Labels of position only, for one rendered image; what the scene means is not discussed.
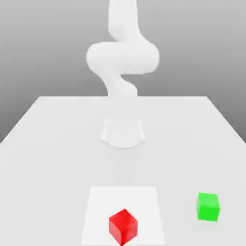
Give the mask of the small green cube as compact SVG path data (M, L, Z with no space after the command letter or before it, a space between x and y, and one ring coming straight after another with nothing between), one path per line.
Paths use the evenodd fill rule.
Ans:
M218 195L199 192L197 196L197 218L205 221L218 221L219 214Z

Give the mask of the small red cube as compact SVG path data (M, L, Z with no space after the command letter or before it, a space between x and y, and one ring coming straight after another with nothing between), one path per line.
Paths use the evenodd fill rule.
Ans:
M123 209L109 217L109 233L120 246L124 246L138 235L138 220Z

